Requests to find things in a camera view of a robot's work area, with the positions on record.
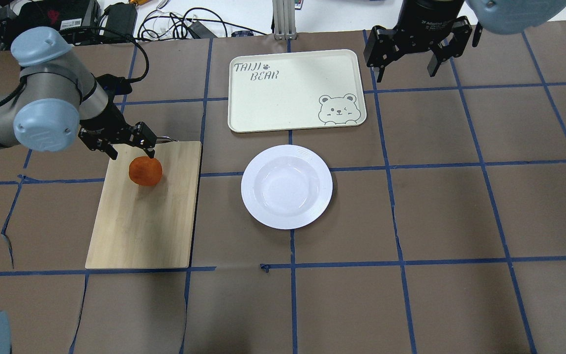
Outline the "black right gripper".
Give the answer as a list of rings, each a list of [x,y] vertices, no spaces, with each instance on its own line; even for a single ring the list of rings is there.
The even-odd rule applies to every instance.
[[[463,0],[405,0],[394,29],[372,27],[364,59],[375,72],[376,82],[383,81],[386,67],[404,53],[422,53],[430,48],[433,56],[427,71],[431,78],[442,63],[462,56],[473,32],[467,16],[458,17],[463,5]],[[450,33],[449,43],[443,45],[442,40]]]

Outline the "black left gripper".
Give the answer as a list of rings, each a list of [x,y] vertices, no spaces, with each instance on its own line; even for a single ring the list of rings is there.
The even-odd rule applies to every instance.
[[[157,135],[144,122],[134,127],[126,123],[121,110],[112,101],[99,115],[80,121],[78,137],[89,150],[104,150],[112,160],[118,157],[113,144],[137,147],[150,157],[155,157]]]

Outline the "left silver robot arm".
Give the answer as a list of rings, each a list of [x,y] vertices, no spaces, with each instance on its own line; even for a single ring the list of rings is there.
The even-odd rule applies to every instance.
[[[142,77],[94,76],[56,29],[29,29],[13,40],[19,83],[0,96],[0,149],[19,144],[58,152],[80,139],[88,150],[117,159],[117,144],[155,156],[157,135],[144,123],[130,125],[113,99],[132,92]]]

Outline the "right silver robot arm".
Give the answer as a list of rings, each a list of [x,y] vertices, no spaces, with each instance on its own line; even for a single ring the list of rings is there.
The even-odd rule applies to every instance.
[[[403,56],[431,52],[429,76],[442,63],[478,46],[481,32],[517,34],[548,22],[566,0],[405,0],[393,29],[374,26],[364,49],[366,66],[382,81],[386,67]]]

